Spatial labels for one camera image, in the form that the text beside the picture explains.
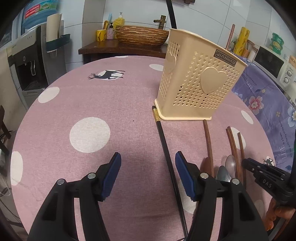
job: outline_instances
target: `basket base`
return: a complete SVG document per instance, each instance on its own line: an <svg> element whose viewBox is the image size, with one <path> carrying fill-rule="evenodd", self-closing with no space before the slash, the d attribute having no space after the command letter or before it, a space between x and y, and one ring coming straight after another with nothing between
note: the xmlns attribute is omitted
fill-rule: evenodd
<svg viewBox="0 0 296 241"><path fill-rule="evenodd" d="M157 99L154 100L154 104L156 106L159 117L165 121L203 121L203 120L210 121L212 119L212 117L210 117L210 118L205 118L205 117L165 117L160 112L160 109L159 109L159 106L157 103Z"/></svg>

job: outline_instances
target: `white microwave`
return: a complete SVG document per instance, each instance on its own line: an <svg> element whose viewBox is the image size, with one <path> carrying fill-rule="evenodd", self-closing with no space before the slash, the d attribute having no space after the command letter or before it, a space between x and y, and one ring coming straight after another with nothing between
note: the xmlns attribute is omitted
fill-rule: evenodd
<svg viewBox="0 0 296 241"><path fill-rule="evenodd" d="M295 80L295 68L269 48L260 46L253 63L263 70L283 92Z"/></svg>

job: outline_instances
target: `pink tablecloth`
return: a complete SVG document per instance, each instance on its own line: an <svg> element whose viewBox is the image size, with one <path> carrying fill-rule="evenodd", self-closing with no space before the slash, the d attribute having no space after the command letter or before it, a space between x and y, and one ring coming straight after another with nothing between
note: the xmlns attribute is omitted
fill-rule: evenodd
<svg viewBox="0 0 296 241"><path fill-rule="evenodd" d="M110 197L100 203L110 239L183 238L151 110L163 63L163 59L142 56L98 60L62 76L34 102L17 132L11 170L15 204L28 232L56 180L79 180L109 162L117 151L122 166ZM200 166L207 156L202 122L162 121L162 125L173 162L181 150L187 161ZM232 92L208 125L216 169L231 154L227 126L233 128L234 136L237 130L242 133L246 157L260 162L267 156L273 158L260 123ZM176 169L175 173L189 230L195 203L185 195ZM263 216L271 197L254 183L250 173L247 181L247 191ZM220 200L216 210L212 240L218 237ZM78 237L83 241L76 201L75 211Z"/></svg>

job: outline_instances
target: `yellow soap bottle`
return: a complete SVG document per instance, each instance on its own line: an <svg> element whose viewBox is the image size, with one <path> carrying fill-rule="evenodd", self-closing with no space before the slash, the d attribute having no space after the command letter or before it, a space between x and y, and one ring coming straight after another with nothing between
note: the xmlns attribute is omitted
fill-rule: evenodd
<svg viewBox="0 0 296 241"><path fill-rule="evenodd" d="M120 16L117 19L115 19L113 22L113 29L115 33L116 33L117 25L124 25L124 18L122 17L122 12L120 12Z"/></svg>

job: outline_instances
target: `beige plastic basket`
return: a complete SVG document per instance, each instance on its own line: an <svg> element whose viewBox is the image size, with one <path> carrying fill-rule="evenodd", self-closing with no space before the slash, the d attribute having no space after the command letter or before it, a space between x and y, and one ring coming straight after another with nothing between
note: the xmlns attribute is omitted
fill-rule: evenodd
<svg viewBox="0 0 296 241"><path fill-rule="evenodd" d="M157 99L163 120L211 120L247 65L192 32L171 29Z"/></svg>

